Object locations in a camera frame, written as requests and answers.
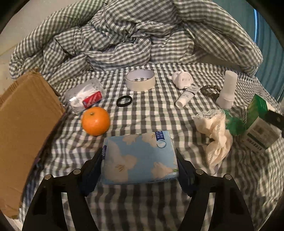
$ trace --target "black hair tie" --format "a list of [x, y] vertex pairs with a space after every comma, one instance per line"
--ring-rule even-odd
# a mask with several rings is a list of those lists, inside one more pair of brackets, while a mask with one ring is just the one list
[[[123, 99], [130, 99], [129, 102], [125, 103], [125, 104], [121, 104], [120, 101]], [[128, 105], [130, 105], [132, 103], [132, 97], [131, 96], [121, 96], [118, 98], [118, 100], [116, 101], [116, 105], [118, 107], [127, 107]]]

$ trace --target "checkered blanket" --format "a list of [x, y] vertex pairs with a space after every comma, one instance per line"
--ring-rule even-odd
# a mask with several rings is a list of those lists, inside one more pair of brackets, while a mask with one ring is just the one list
[[[168, 130], [175, 146], [195, 168], [208, 174], [231, 174], [243, 193], [256, 229], [268, 218], [283, 190], [284, 144], [279, 139], [266, 153], [256, 155], [234, 139], [228, 156], [209, 169], [205, 135], [196, 131], [192, 117], [217, 109], [200, 93], [183, 108], [174, 102], [181, 95], [166, 76], [183, 69], [198, 86], [222, 87], [225, 68], [193, 63], [211, 53], [241, 66], [236, 100], [231, 113], [241, 117], [254, 93], [279, 110], [254, 74], [262, 55], [241, 26], [208, 0], [82, 1], [53, 13], [15, 49], [10, 62], [14, 79], [38, 67], [62, 95], [90, 78], [98, 78], [106, 91], [99, 103], [111, 117], [109, 130], [92, 137], [81, 128], [80, 116], [67, 107], [55, 137], [44, 150], [24, 191], [19, 218], [23, 222], [44, 175], [62, 176], [91, 159], [106, 136]], [[155, 88], [142, 93], [128, 90], [124, 76], [137, 68], [156, 74]], [[131, 95], [133, 102], [118, 108], [116, 100]], [[69, 230], [73, 223], [67, 196], [62, 201]], [[102, 185], [86, 198], [100, 230], [176, 230], [190, 202], [176, 180], [139, 185]], [[207, 230], [214, 204], [210, 195], [203, 230]]]

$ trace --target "clear plastic package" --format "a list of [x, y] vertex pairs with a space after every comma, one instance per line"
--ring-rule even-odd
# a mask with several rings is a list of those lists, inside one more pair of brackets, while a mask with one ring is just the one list
[[102, 84], [97, 78], [86, 81], [65, 94], [69, 105], [76, 115], [99, 102], [105, 95]]

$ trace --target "screw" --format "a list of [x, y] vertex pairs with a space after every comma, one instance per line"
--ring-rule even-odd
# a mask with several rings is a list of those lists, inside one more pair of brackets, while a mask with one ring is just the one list
[[81, 173], [81, 170], [78, 169], [78, 168], [73, 171], [73, 174], [74, 174], [74, 175], [78, 175], [78, 174], [80, 174], [80, 173]]
[[47, 175], [44, 176], [45, 180], [49, 180], [50, 178], [51, 178], [51, 174], [47, 174]]
[[195, 171], [198, 175], [202, 175], [204, 172], [203, 172], [203, 170], [202, 169], [196, 169], [196, 171]]
[[231, 180], [233, 177], [232, 177], [230, 174], [226, 174], [226, 175], [225, 175], [225, 178], [226, 178], [227, 180]]

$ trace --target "orange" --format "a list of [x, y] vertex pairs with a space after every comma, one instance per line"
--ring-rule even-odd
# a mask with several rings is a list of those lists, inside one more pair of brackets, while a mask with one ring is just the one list
[[87, 109], [81, 118], [83, 129], [90, 135], [99, 136], [104, 134], [109, 126], [110, 119], [107, 111], [100, 107]]

